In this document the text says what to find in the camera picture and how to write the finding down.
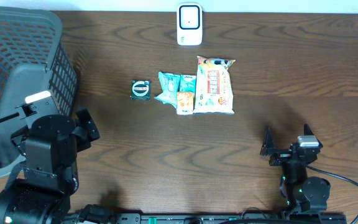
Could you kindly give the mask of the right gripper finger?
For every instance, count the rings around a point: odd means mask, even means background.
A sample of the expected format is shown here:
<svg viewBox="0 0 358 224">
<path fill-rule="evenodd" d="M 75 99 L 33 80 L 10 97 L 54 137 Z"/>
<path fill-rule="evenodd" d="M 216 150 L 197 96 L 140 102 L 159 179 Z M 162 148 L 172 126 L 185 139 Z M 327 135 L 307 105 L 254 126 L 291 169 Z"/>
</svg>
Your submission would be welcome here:
<svg viewBox="0 0 358 224">
<path fill-rule="evenodd" d="M 319 139 L 313 134 L 310 126 L 308 124 L 304 124 L 304 145 L 305 146 L 320 146 L 321 142 Z"/>
<path fill-rule="evenodd" d="M 260 150 L 260 154 L 273 154 L 275 151 L 275 143 L 272 133 L 268 126 L 265 127 L 264 140 Z"/>
</svg>

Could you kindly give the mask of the yellow snack bag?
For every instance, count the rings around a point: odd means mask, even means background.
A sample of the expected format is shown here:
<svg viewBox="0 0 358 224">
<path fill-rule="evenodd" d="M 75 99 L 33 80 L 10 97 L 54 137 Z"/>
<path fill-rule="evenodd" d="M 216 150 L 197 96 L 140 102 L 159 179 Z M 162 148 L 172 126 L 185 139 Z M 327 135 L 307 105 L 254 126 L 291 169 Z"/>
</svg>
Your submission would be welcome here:
<svg viewBox="0 0 358 224">
<path fill-rule="evenodd" d="M 235 60 L 197 56 L 194 113 L 234 114 L 229 67 Z"/>
</svg>

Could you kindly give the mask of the orange juice carton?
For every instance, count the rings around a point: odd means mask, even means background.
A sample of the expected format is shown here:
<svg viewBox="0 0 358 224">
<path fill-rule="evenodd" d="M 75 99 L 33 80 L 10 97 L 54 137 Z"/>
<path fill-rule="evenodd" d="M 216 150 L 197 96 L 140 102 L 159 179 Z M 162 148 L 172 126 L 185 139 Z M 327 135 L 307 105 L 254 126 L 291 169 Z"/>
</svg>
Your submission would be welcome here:
<svg viewBox="0 0 358 224">
<path fill-rule="evenodd" d="M 194 93 L 191 91 L 179 91 L 177 93 L 177 114 L 189 115 L 194 111 Z"/>
</svg>

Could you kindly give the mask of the black round-label item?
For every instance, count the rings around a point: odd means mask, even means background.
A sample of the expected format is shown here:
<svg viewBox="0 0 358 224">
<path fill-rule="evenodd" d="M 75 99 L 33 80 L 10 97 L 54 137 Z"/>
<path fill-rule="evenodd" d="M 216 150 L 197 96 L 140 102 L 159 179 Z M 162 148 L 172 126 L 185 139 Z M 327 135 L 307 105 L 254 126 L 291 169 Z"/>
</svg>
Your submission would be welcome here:
<svg viewBox="0 0 358 224">
<path fill-rule="evenodd" d="M 150 80 L 132 80 L 131 98 L 133 100 L 150 100 L 150 92 Z"/>
</svg>

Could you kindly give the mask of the teal tissue pack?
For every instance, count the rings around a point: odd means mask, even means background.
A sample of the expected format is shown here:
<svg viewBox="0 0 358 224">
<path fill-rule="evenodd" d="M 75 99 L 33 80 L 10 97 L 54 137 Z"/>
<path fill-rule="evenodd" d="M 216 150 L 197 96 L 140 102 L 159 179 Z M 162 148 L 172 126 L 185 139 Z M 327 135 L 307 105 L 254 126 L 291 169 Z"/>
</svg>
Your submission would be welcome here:
<svg viewBox="0 0 358 224">
<path fill-rule="evenodd" d="M 181 75 L 179 91 L 187 91 L 187 92 L 195 93 L 196 75 Z"/>
</svg>

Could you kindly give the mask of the teal snack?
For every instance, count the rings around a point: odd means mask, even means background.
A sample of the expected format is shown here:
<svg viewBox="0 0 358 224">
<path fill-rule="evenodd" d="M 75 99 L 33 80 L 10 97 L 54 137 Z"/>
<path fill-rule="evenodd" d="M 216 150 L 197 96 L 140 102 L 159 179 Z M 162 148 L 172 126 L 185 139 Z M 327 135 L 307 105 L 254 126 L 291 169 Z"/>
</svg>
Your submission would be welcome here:
<svg viewBox="0 0 358 224">
<path fill-rule="evenodd" d="M 161 101 L 163 104 L 171 104 L 177 108 L 177 93 L 180 85 L 180 76 L 173 73 L 158 73 L 162 92 L 155 97 L 156 100 Z"/>
</svg>

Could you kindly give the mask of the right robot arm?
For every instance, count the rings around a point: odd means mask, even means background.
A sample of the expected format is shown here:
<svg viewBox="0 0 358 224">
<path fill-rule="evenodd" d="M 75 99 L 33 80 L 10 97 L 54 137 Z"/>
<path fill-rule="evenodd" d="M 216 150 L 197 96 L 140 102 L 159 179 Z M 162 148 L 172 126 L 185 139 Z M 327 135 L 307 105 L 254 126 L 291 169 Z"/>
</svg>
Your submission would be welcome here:
<svg viewBox="0 0 358 224">
<path fill-rule="evenodd" d="M 309 177 L 306 171 L 306 166 L 317 160 L 322 148 L 307 124 L 303 127 L 303 134 L 287 149 L 277 148 L 270 128 L 265 129 L 260 155 L 269 157 L 270 166 L 282 168 L 280 193 L 287 199 L 293 213 L 319 213 L 327 209 L 329 181 Z"/>
</svg>

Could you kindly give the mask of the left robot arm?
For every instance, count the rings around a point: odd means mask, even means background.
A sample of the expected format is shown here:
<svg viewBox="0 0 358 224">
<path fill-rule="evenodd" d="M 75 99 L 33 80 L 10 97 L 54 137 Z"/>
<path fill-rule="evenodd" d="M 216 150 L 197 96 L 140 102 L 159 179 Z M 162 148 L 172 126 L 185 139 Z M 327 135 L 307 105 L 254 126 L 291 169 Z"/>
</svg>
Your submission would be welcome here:
<svg viewBox="0 0 358 224">
<path fill-rule="evenodd" d="M 27 123 L 11 134 L 25 160 L 14 165 L 0 192 L 0 223 L 115 223 L 114 213 L 99 205 L 69 213 L 79 187 L 77 153 L 100 134 L 86 108 L 78 108 L 73 119 L 53 111 L 51 103 L 26 103 L 0 118 L 0 124 L 16 117 Z"/>
</svg>

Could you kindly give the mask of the white barcode scanner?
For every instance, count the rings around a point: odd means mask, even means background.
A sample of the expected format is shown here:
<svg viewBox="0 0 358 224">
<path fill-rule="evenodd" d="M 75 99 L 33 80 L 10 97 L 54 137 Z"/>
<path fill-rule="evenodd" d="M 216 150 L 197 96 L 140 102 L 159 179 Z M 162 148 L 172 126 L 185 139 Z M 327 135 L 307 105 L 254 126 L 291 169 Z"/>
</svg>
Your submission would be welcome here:
<svg viewBox="0 0 358 224">
<path fill-rule="evenodd" d="M 177 43 L 182 46 L 200 45 L 203 40 L 203 10 L 197 3 L 177 7 Z"/>
</svg>

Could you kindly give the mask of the grey plastic mesh basket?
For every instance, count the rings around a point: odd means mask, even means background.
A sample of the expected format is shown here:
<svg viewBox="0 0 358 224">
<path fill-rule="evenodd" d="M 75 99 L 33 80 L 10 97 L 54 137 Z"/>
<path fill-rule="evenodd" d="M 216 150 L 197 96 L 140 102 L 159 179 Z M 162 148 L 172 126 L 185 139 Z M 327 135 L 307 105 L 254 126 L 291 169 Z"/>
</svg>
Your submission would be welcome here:
<svg viewBox="0 0 358 224">
<path fill-rule="evenodd" d="M 78 77 L 61 41 L 63 26 L 50 11 L 0 7 L 0 177 L 25 158 L 11 142 L 11 134 L 27 125 L 21 105 L 26 97 L 49 91 L 50 108 L 69 116 L 78 89 Z"/>
</svg>

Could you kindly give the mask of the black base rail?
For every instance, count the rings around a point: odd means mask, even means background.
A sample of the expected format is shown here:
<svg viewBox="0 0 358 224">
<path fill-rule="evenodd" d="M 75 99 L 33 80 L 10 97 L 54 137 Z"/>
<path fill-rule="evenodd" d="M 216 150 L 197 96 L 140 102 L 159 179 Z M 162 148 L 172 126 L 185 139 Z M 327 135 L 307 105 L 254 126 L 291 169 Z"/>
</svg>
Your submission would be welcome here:
<svg viewBox="0 0 358 224">
<path fill-rule="evenodd" d="M 344 215 L 301 215 L 288 219 L 279 218 L 276 215 L 261 213 L 246 213 L 245 215 L 141 215 L 138 213 L 118 213 L 109 221 L 113 224 L 186 224 L 203 223 L 218 224 L 230 221 L 259 221 L 266 223 L 266 220 L 274 220 L 275 223 L 322 223 L 322 224 L 346 224 Z"/>
</svg>

